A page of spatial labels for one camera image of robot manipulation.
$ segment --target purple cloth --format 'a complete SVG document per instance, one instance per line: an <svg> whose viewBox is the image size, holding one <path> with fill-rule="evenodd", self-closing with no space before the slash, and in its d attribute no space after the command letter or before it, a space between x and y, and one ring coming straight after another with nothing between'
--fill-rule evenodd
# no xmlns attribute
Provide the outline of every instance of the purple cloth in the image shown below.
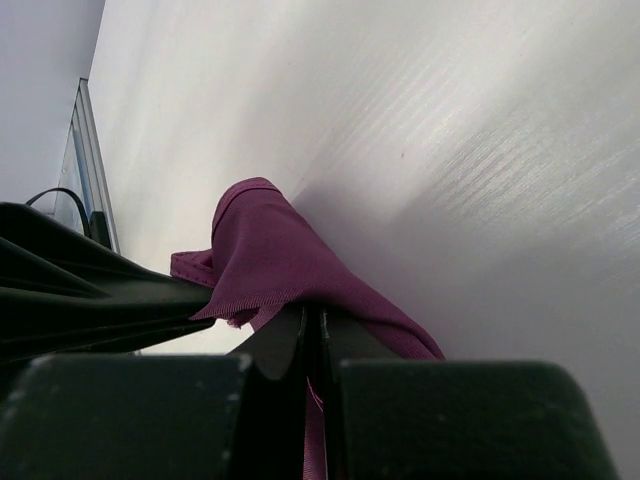
<svg viewBox="0 0 640 480"><path fill-rule="evenodd" d="M213 288L192 319L262 327L287 303L311 300L361 319L405 358L443 359L436 342L400 309L353 275L271 182L237 183L218 203L211 249L175 253L171 275ZM304 478L324 475L322 412L307 399Z"/></svg>

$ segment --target black cable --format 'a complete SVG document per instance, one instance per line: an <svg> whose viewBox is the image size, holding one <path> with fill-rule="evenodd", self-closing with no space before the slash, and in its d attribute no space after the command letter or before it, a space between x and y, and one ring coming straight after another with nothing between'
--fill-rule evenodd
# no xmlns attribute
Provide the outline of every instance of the black cable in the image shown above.
<svg viewBox="0 0 640 480"><path fill-rule="evenodd" d="M39 193L33 198L30 198L25 202L29 207L33 205L33 203L38 200L43 195L49 192L63 192L71 197L71 199L75 202L76 207L78 207L78 213L80 214L80 221L82 222L82 230L84 231L84 236L91 238L91 231L89 229L89 218L87 217L87 211L84 209L84 205L82 205L82 200L73 190L69 190L68 188L56 187L50 188L49 190L45 190L44 192Z"/></svg>

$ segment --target metal frame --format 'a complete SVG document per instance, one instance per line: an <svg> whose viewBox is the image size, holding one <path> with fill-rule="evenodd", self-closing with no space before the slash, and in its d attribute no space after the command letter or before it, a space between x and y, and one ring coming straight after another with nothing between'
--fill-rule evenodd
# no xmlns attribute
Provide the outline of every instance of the metal frame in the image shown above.
<svg viewBox="0 0 640 480"><path fill-rule="evenodd" d="M115 220L113 218L113 210L111 208L111 200L109 198L109 189L107 188L107 179L102 164L102 154L100 153L100 145L98 144L98 133L93 118L93 109L91 107L91 99L89 97L89 87L86 79L80 79L78 96L76 98L76 106L73 112L72 127L80 134L81 145L76 151L82 152L84 156L84 167L88 185L83 185L89 193L91 199L92 212L103 212L107 223L107 231L111 241L111 249L119 253L118 237L116 234Z"/></svg>

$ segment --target black plastic part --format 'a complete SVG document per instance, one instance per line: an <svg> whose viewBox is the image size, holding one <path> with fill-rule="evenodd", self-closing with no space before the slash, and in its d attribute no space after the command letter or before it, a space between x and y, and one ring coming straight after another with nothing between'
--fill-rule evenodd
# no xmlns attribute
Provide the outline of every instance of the black plastic part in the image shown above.
<svg viewBox="0 0 640 480"><path fill-rule="evenodd" d="M351 359L384 360L399 358L382 345L352 315L336 308L316 307L310 330L318 342L311 364L312 384L323 399L326 462L329 478L345 478L344 419L340 365Z"/></svg>
<svg viewBox="0 0 640 480"><path fill-rule="evenodd" d="M0 203L0 396L51 352L130 352L209 328L211 289L126 260L36 210Z"/></svg>
<svg viewBox="0 0 640 480"><path fill-rule="evenodd" d="M339 376L345 478L617 478L557 367L355 360Z"/></svg>
<svg viewBox="0 0 640 480"><path fill-rule="evenodd" d="M300 479L305 323L288 306L227 357L37 359L4 406L0 475Z"/></svg>
<svg viewBox="0 0 640 480"><path fill-rule="evenodd" d="M247 356L38 359L4 407L2 478L240 478L232 464L253 465L241 438L250 432L238 430L250 364Z"/></svg>
<svg viewBox="0 0 640 480"><path fill-rule="evenodd" d="M89 237L109 250L112 249L109 228L104 212L93 212L89 220Z"/></svg>

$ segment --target wall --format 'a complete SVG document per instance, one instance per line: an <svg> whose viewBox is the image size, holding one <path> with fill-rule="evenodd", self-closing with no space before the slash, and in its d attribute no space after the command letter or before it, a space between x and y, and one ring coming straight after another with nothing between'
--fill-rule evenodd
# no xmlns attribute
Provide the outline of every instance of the wall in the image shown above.
<svg viewBox="0 0 640 480"><path fill-rule="evenodd" d="M126 256L267 176L450 358L565 366L628 479L639 85L640 4L596 0L111 0L89 84Z"/></svg>
<svg viewBox="0 0 640 480"><path fill-rule="evenodd" d="M24 202L58 185L103 8L104 0L0 2L0 201ZM51 210L53 199L38 206Z"/></svg>

